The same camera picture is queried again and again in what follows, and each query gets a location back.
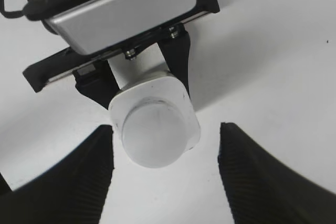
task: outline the white cap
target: white cap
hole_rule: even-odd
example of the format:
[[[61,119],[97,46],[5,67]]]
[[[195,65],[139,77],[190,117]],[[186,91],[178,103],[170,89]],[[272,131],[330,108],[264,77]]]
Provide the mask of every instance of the white cap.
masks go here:
[[[140,104],[125,120],[122,143],[137,164],[148,168],[164,167],[184,153],[186,123],[179,110],[164,101]]]

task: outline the black mounting plate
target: black mounting plate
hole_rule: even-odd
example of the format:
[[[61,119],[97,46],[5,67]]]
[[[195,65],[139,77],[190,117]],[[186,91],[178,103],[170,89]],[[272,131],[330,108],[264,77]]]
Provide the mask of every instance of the black mounting plate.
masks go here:
[[[74,71],[88,66],[96,61],[104,61],[130,49],[136,54],[170,36],[169,29],[191,22],[209,13],[220,12],[217,0],[197,0],[196,6],[189,12],[161,24],[155,28],[136,35],[92,55],[80,55],[70,47],[66,48],[42,61],[39,61],[26,70],[23,75],[35,92],[41,91],[46,85],[71,75]]]

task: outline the bolt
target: bolt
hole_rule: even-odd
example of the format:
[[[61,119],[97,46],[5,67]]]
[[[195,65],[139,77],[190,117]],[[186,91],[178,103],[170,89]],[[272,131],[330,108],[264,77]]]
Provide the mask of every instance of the bolt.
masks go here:
[[[179,35],[179,31],[176,30],[175,27],[171,27],[171,28],[169,28],[169,31],[172,32],[172,33],[170,34],[170,37],[171,37],[172,39],[175,39],[175,38]]]
[[[135,60],[136,59],[136,52],[134,49],[128,50],[125,52],[125,57],[128,60]]]

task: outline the wire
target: wire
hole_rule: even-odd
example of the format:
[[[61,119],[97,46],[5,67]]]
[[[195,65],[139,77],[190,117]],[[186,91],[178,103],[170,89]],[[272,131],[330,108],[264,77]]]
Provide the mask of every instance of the wire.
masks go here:
[[[16,10],[13,12],[7,12],[5,10],[5,0],[0,0],[0,13],[5,17],[5,18],[20,18],[23,16],[23,13],[21,10]]]

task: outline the silver metal housing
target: silver metal housing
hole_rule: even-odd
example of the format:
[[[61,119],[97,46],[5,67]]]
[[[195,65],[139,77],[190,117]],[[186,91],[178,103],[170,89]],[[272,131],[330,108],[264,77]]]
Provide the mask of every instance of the silver metal housing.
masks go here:
[[[49,20],[48,24],[81,55],[133,37],[196,5],[196,0],[92,0]]]

